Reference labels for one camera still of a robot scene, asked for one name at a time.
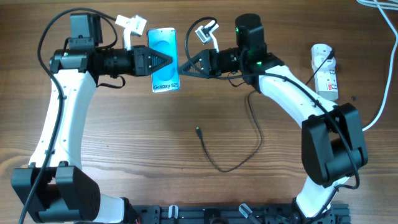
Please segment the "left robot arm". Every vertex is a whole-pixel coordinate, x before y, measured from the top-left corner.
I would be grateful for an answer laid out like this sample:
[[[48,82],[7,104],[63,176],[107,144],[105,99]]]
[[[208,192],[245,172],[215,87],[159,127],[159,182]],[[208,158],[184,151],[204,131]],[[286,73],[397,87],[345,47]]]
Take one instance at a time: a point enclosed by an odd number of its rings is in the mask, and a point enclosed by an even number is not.
[[[81,165],[81,142],[90,101],[102,75],[144,77],[172,63],[166,54],[131,37],[146,20],[111,17],[88,8],[68,10],[71,35],[44,70],[52,93],[40,141],[27,167],[14,169],[11,185],[36,223],[141,223],[129,200],[100,192]]]

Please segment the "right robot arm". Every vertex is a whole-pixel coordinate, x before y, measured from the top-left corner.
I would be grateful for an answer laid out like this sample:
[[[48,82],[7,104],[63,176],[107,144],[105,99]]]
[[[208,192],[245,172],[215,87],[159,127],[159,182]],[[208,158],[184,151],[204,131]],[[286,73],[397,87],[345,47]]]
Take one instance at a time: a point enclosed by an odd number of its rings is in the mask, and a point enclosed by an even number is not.
[[[331,201],[348,179],[359,178],[368,163],[359,111],[337,105],[297,79],[288,66],[270,53],[257,14],[235,20],[236,47],[217,47],[188,56],[179,73],[190,77],[232,80],[240,78],[281,106],[302,131],[302,164],[307,179],[294,198],[294,222],[313,223],[331,212]]]

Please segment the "blue Galaxy smartphone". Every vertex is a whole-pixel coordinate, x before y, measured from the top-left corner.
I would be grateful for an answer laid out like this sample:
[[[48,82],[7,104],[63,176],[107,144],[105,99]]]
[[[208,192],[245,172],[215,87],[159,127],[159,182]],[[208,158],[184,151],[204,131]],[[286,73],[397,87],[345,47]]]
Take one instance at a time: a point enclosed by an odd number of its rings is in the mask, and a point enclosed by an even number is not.
[[[149,47],[161,55],[150,55],[152,62],[152,91],[161,93],[180,89],[178,74],[177,33],[175,28],[150,29],[147,32]]]

